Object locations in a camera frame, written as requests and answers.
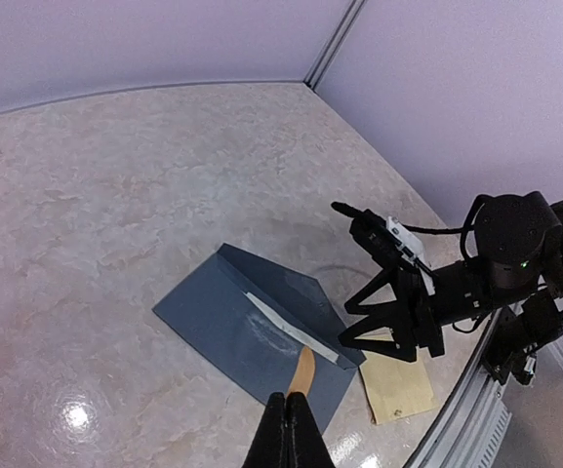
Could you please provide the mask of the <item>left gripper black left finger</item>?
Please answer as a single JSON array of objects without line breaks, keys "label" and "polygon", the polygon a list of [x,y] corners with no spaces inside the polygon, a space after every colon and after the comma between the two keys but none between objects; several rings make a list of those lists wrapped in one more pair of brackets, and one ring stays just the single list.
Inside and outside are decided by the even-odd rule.
[{"label": "left gripper black left finger", "polygon": [[287,466],[286,399],[272,393],[266,403],[243,468],[281,468]]}]

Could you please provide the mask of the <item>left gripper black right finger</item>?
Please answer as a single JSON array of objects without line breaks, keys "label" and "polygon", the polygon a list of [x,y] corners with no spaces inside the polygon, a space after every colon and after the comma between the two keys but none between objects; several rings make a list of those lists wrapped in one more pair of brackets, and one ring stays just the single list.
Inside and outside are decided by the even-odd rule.
[{"label": "left gripper black right finger", "polygon": [[303,393],[286,399],[286,466],[332,468],[334,463]]}]

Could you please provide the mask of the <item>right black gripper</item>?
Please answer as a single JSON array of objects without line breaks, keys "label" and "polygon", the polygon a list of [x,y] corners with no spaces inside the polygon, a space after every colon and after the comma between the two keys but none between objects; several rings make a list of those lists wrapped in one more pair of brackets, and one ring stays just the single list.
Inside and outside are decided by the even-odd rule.
[{"label": "right black gripper", "polygon": [[[367,299],[390,287],[393,299],[368,303]],[[344,304],[350,315],[366,316],[339,335],[342,346],[413,363],[417,350],[426,348],[432,358],[445,354],[441,327],[433,315],[422,276],[403,268],[385,268]],[[390,340],[364,337],[389,329]]]}]

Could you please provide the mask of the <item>brown sticker sheet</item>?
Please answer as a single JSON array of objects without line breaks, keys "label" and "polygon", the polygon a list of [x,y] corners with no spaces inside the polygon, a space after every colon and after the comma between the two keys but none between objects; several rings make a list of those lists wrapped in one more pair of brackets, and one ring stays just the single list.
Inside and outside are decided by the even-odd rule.
[{"label": "brown sticker sheet", "polygon": [[360,373],[375,425],[437,408],[421,358],[408,363],[370,351],[364,351],[364,356]]}]

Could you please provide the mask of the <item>blue paper envelope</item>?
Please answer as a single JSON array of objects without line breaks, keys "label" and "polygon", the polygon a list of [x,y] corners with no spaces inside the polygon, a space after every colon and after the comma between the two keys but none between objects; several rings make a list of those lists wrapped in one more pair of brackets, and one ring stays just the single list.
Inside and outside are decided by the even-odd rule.
[{"label": "blue paper envelope", "polygon": [[325,430],[365,356],[341,346],[344,323],[316,279],[224,244],[153,311],[219,371],[266,403],[271,393],[288,388],[304,345],[277,329],[244,293],[253,293],[339,354],[333,364],[313,351],[316,370],[307,399]]}]

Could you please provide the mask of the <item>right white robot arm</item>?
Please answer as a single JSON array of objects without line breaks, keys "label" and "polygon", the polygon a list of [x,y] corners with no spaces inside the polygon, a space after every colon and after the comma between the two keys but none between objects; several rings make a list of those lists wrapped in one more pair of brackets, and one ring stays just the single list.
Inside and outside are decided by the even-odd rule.
[{"label": "right white robot arm", "polygon": [[475,252],[438,269],[425,259],[422,228],[342,202],[334,209],[381,269],[345,303],[357,322],[340,334],[343,346],[412,363],[422,348],[444,354],[444,327],[497,314],[483,366],[500,383],[532,381],[539,350],[563,334],[563,201],[537,191],[477,196],[456,229]]}]

